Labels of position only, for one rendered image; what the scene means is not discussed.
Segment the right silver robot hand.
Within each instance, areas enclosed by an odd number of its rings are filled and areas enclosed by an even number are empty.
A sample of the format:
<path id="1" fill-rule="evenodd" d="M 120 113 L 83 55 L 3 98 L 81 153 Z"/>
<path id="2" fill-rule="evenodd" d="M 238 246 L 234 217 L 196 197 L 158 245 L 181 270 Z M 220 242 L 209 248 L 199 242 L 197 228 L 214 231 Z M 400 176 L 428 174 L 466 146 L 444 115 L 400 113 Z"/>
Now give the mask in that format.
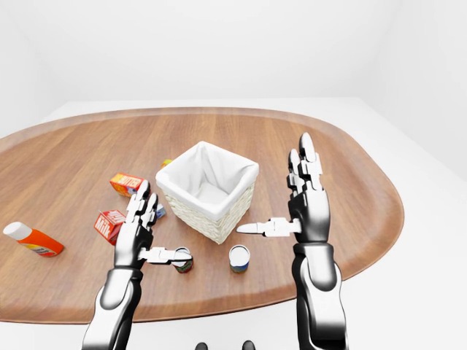
<path id="1" fill-rule="evenodd" d="M 290 219 L 272 217 L 267 222 L 238 226 L 238 233 L 261 234 L 265 237 L 285 237 L 294 233 L 299 243 L 328 241 L 331 214 L 328 195 L 320 175 L 320 156 L 314 150 L 311 136 L 303 133 L 298 149 L 288 155 L 287 186 L 292 194 L 288 201 Z"/>

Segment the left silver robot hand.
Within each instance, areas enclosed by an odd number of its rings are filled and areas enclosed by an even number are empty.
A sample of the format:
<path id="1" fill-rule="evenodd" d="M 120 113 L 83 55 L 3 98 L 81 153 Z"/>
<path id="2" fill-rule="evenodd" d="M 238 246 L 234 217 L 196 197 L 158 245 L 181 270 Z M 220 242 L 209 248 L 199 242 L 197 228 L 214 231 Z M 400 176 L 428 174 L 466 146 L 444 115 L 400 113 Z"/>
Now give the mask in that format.
<path id="1" fill-rule="evenodd" d="M 116 268 L 140 269 L 145 262 L 153 265 L 168 265 L 174 262 L 191 261 L 193 257 L 181 251 L 164 247 L 152 248 L 152 226 L 157 221 L 158 196 L 150 192 L 150 183 L 144 180 L 127 205 L 123 223 L 115 245 Z"/>

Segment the white lined wicker basket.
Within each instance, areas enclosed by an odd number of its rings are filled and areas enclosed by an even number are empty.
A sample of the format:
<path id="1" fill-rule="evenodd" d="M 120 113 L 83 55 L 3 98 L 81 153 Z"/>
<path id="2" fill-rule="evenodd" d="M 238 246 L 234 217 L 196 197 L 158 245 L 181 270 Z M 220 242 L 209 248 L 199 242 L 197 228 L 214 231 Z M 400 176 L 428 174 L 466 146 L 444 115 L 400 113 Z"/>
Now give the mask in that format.
<path id="1" fill-rule="evenodd" d="M 258 173 L 255 161 L 200 141 L 155 180 L 177 217 L 222 244 L 250 207 Z"/>

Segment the red milk carton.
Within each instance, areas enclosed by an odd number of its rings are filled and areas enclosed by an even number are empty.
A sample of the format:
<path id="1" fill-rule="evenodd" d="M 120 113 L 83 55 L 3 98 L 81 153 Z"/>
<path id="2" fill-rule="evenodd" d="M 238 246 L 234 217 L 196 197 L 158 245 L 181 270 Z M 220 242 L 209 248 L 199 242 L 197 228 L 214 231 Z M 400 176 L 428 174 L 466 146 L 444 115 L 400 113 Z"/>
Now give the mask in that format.
<path id="1" fill-rule="evenodd" d="M 122 224 L 126 216 L 117 209 L 111 211 L 101 211 L 94 224 L 98 231 L 111 245 L 115 245 Z"/>

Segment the orange butter box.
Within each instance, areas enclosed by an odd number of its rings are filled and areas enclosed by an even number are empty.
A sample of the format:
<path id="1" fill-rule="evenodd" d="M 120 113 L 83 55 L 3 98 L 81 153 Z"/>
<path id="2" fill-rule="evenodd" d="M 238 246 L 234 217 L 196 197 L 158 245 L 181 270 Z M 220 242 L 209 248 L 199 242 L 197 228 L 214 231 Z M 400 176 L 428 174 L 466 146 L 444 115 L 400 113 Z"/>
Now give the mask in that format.
<path id="1" fill-rule="evenodd" d="M 131 197 L 136 194 L 144 180 L 137 176 L 117 173 L 110 179 L 112 187 L 121 195 Z"/>

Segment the red and green tin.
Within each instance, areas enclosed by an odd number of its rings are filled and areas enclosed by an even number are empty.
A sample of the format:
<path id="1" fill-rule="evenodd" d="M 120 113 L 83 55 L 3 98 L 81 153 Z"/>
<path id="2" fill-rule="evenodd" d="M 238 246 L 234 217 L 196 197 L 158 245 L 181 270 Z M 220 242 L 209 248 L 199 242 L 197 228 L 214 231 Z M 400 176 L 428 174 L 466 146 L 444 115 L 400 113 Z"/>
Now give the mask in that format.
<path id="1" fill-rule="evenodd" d="M 190 254 L 190 250 L 184 246 L 181 246 L 176 249 L 177 252 L 184 252 Z M 193 267 L 193 258 L 184 262 L 173 262 L 172 265 L 176 268 L 179 273 L 187 273 Z"/>

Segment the blue and yellow tin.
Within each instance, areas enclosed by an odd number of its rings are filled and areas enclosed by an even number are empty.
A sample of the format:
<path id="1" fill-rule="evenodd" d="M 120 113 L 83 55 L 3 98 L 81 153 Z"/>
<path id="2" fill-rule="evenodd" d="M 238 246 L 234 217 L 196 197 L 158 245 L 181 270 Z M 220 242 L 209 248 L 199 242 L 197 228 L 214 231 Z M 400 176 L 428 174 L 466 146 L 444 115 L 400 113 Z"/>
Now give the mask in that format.
<path id="1" fill-rule="evenodd" d="M 243 273 L 250 262 L 250 251 L 246 246 L 235 245 L 229 252 L 229 264 L 234 273 Z"/>

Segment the orange bottle with white cap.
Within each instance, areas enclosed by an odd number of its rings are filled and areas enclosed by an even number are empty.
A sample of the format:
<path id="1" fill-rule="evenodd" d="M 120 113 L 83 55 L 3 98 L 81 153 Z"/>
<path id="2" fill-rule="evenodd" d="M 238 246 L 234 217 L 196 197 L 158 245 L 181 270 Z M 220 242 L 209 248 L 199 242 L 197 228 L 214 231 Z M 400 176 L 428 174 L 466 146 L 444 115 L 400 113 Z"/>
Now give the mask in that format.
<path id="1" fill-rule="evenodd" d="M 63 244 L 22 222 L 9 223 L 3 234 L 42 257 L 54 257 L 64 250 Z"/>

